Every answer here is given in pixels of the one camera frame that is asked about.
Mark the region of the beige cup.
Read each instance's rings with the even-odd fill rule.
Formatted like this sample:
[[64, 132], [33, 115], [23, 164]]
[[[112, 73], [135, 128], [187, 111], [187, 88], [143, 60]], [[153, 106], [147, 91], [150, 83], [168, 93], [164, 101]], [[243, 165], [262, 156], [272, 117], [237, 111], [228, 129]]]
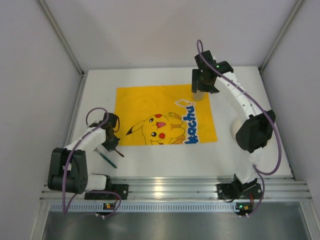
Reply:
[[192, 98], [194, 101], [199, 102], [204, 98], [205, 94], [206, 94], [205, 92], [197, 90], [196, 92], [192, 93]]

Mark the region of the yellow Pikachu placemat cloth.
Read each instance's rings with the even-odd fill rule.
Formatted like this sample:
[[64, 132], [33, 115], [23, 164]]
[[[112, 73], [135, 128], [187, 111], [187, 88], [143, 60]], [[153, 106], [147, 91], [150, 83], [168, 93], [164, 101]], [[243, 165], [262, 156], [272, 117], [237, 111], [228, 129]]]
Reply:
[[114, 113], [121, 146], [218, 141], [209, 95], [195, 101], [189, 84], [120, 87]]

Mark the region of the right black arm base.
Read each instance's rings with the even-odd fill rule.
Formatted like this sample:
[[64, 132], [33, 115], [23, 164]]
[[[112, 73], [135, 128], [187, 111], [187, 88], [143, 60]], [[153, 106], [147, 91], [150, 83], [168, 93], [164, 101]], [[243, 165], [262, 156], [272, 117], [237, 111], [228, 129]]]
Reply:
[[216, 185], [217, 196], [219, 200], [232, 202], [234, 200], [254, 200], [260, 199], [262, 196], [262, 188], [256, 177], [252, 181], [242, 183], [234, 174], [230, 183], [219, 183]]

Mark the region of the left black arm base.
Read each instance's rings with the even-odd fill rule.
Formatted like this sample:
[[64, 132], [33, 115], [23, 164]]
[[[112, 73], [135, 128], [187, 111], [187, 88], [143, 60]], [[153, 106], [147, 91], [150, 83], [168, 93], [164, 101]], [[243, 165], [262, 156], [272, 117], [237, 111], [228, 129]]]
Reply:
[[94, 190], [84, 195], [85, 200], [127, 200], [129, 194], [128, 184], [112, 184], [109, 189]]

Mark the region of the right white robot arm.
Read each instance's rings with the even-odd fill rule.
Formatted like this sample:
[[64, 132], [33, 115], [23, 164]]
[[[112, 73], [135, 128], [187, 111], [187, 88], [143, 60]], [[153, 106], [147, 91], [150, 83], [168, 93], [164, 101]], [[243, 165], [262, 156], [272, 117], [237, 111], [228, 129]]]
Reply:
[[241, 148], [235, 178], [243, 185], [256, 180], [254, 165], [260, 160], [263, 148], [273, 134], [275, 113], [262, 111], [245, 94], [234, 69], [227, 61], [216, 62], [209, 50], [197, 54], [197, 65], [192, 71], [191, 91], [195, 101], [201, 101], [206, 93], [221, 93], [229, 102], [237, 117], [233, 122], [233, 136]]

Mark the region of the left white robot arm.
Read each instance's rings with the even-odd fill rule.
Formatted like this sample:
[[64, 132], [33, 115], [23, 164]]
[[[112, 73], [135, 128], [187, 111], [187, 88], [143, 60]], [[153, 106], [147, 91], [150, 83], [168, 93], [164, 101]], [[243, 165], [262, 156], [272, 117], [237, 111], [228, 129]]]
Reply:
[[83, 136], [65, 147], [55, 148], [51, 153], [48, 188], [74, 194], [106, 190], [110, 177], [89, 173], [87, 161], [99, 146], [108, 152], [116, 150], [120, 141], [115, 135], [116, 127], [120, 127], [119, 117], [106, 112], [103, 119], [92, 123]]

